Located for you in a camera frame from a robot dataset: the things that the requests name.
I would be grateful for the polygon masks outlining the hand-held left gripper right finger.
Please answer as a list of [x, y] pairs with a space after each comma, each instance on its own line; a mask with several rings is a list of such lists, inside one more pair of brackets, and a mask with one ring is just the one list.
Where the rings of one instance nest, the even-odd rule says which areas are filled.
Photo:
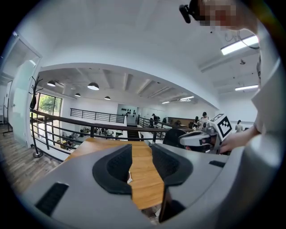
[[199, 153], [164, 144], [154, 144], [152, 162], [164, 182], [159, 215], [162, 223], [193, 204], [218, 177], [226, 155]]

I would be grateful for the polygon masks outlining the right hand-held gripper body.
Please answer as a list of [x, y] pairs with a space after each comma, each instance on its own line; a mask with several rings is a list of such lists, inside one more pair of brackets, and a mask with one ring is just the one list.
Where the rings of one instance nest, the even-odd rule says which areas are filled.
[[205, 142], [205, 144], [210, 145], [206, 153], [218, 154], [222, 142], [231, 133], [232, 126], [226, 114], [218, 114], [204, 123], [202, 130], [209, 135], [209, 137], [204, 138], [210, 139], [209, 143]]

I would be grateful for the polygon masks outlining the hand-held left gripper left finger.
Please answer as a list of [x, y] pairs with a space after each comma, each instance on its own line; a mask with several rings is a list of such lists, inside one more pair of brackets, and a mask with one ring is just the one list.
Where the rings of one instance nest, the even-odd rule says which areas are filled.
[[128, 184], [130, 144], [69, 159], [22, 195], [47, 229], [153, 229], [136, 207]]

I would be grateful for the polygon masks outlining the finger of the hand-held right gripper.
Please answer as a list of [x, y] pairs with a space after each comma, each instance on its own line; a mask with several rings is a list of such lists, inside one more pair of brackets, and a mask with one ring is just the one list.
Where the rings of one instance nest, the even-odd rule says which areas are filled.
[[184, 146], [203, 146], [211, 143], [211, 136], [203, 131], [192, 131], [181, 135], [179, 142]]

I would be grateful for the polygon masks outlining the person's right forearm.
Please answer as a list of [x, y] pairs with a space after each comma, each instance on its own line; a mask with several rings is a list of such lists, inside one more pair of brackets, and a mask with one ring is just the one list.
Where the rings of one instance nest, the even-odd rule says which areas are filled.
[[260, 134], [260, 132], [253, 125], [252, 127], [248, 128], [247, 130], [240, 133], [240, 145], [245, 146], [253, 137], [255, 137], [259, 134]]

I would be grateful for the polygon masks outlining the person's right hand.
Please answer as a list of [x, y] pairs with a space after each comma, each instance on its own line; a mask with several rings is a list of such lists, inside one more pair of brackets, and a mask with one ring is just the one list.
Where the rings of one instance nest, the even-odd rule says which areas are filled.
[[221, 144], [219, 153], [223, 154], [228, 151], [232, 151], [234, 148], [241, 147], [245, 145], [244, 133], [233, 133], [230, 134]]

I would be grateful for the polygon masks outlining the black mesh office chair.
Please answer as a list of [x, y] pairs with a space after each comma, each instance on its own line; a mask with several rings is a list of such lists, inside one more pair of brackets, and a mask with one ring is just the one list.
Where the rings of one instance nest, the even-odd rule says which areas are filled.
[[188, 131], [186, 132], [180, 129], [169, 129], [165, 134], [163, 144], [174, 146], [177, 148], [191, 150], [190, 146], [183, 146], [182, 144], [180, 144], [180, 141], [179, 141], [179, 137], [186, 133], [188, 133]]

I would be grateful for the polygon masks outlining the person in white shirt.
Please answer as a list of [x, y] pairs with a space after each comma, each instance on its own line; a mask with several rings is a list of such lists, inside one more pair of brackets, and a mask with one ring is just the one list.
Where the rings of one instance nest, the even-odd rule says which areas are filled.
[[252, 98], [257, 109], [254, 125], [263, 134], [286, 134], [286, 71], [270, 34], [260, 22], [257, 37], [259, 90]]

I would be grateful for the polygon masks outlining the black coat rack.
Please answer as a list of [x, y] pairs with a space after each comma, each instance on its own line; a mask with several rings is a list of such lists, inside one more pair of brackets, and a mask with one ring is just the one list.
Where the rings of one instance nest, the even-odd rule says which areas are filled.
[[41, 81], [39, 79], [39, 76], [37, 76], [37, 78], [34, 78], [32, 76], [32, 79], [34, 80], [34, 85], [32, 85], [33, 92], [32, 93], [29, 92], [29, 94], [32, 95], [32, 99], [31, 99], [31, 102], [30, 102], [29, 109], [30, 109], [30, 114], [31, 114], [31, 116], [30, 116], [30, 124], [31, 124], [31, 127], [32, 127], [32, 138], [33, 138], [33, 143], [34, 143], [33, 146], [34, 146], [34, 149], [35, 149], [35, 152], [33, 152], [33, 157], [34, 158], [40, 158], [40, 157], [43, 156], [43, 153], [38, 150], [37, 145], [36, 145], [35, 133], [34, 133], [34, 125], [33, 125], [33, 123], [34, 123], [33, 110], [34, 110], [34, 108], [36, 106], [36, 103], [37, 103], [36, 95], [42, 89], [37, 89], [37, 86], [38, 86], [39, 82]]

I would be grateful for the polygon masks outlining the dark metal railing wooden handrail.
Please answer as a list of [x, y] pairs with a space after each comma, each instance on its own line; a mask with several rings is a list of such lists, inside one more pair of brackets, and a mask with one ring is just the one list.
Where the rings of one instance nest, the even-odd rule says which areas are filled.
[[73, 108], [70, 114], [70, 118], [64, 118], [37, 110], [30, 112], [31, 136], [37, 151], [64, 160], [89, 137], [155, 143], [165, 140], [169, 130], [190, 131], [163, 122], [151, 125], [146, 118], [139, 118], [138, 126], [128, 126], [125, 116]]

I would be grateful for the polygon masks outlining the thin black balcony railing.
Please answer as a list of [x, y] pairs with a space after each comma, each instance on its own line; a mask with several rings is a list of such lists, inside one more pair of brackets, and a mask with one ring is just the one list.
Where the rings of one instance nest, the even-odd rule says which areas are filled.
[[81, 118], [81, 119], [90, 119], [90, 120], [94, 120], [94, 121], [96, 121], [96, 120], [106, 121], [106, 122], [110, 122], [110, 123], [124, 123], [124, 120], [125, 120], [124, 115], [95, 112], [95, 111], [88, 111], [88, 110], [80, 110], [80, 109], [75, 109], [75, 108], [70, 109], [70, 116]]

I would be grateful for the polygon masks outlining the large window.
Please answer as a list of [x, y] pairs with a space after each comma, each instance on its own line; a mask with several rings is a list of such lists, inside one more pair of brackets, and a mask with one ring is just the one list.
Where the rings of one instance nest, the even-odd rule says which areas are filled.
[[54, 115], [60, 116], [62, 106], [62, 99], [46, 94], [40, 94], [38, 101], [38, 111]]

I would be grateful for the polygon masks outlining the wall panel with black items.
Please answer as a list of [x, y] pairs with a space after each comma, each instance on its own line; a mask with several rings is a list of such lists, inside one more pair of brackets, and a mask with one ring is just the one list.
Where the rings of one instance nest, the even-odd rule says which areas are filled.
[[130, 106], [130, 105], [124, 105], [124, 104], [118, 104], [117, 114], [120, 116], [126, 117], [126, 123], [127, 125], [134, 126], [136, 124], [136, 118], [137, 118], [137, 107]]

